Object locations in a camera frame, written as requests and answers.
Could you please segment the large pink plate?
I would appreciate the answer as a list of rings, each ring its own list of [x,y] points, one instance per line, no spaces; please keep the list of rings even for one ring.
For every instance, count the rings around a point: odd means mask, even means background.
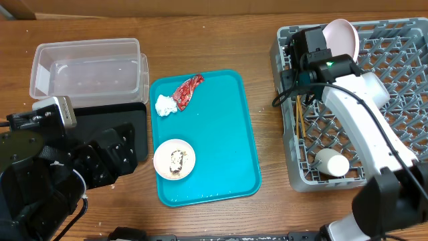
[[[358,58],[359,37],[354,26],[345,19],[331,21],[322,33],[333,56],[348,54],[355,62]]]

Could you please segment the wooden chopstick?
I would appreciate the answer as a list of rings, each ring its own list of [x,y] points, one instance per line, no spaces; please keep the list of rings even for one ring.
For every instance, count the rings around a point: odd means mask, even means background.
[[[300,122],[300,117],[299,117],[299,111],[300,111],[300,107],[299,107],[299,96],[296,97],[296,137],[297,140],[299,140],[300,137],[300,128],[299,128],[299,122]]]
[[[302,126],[302,136],[304,138],[306,138],[306,128],[305,128],[305,124],[304,124],[304,117],[303,117],[303,111],[302,111],[302,104],[301,104],[300,96],[296,97],[296,103],[298,105],[299,117],[300,117],[300,122],[301,122],[301,126]]]

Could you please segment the white tissue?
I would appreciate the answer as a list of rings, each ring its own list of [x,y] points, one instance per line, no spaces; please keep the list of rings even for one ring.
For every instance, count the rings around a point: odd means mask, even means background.
[[[159,116],[168,116],[178,111],[177,103],[170,96],[160,94],[155,103],[155,110]]]

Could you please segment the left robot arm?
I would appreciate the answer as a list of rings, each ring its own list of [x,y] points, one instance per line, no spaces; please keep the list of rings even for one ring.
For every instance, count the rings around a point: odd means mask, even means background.
[[[112,185],[138,165],[134,127],[102,131],[85,145],[56,149],[37,132],[1,134],[1,239],[49,240],[73,214],[88,208],[89,189]]]

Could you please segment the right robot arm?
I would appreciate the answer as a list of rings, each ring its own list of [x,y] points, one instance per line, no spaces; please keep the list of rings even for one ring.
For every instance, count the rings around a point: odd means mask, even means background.
[[[347,54],[291,54],[281,72],[281,100],[311,94],[339,120],[364,168],[366,185],[352,212],[323,226],[317,240],[381,240],[388,232],[427,221],[427,164],[418,162],[379,111],[389,99],[373,73]]]

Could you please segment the grey dish rack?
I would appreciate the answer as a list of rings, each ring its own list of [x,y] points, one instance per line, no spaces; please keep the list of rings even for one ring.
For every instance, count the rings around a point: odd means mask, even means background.
[[[380,112],[418,160],[427,161],[427,19],[353,22],[360,40],[356,63],[376,74],[390,94]],[[320,101],[303,104],[303,120],[295,118],[294,98],[281,105],[288,177],[299,192],[352,189],[365,185],[360,159],[338,119]],[[342,153],[349,172],[331,177],[315,168],[323,148]]]

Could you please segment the red snack wrapper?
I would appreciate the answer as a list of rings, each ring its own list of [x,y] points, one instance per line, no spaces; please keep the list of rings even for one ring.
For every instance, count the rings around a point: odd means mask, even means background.
[[[173,93],[172,98],[176,102],[177,107],[180,111],[186,109],[188,104],[190,103],[193,93],[200,85],[200,83],[204,82],[204,77],[201,74],[197,74],[192,78],[184,81]]]

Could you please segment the white cup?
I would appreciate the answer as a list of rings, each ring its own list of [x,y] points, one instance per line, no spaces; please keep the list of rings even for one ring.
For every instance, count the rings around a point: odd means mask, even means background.
[[[342,177],[350,169],[348,159],[334,149],[322,149],[315,156],[317,170],[333,177]]]

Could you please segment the white bowl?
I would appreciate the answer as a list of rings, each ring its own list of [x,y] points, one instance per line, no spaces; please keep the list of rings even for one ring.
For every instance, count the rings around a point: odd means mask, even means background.
[[[372,72],[362,75],[366,89],[377,108],[383,107],[389,100],[390,95],[378,76]]]

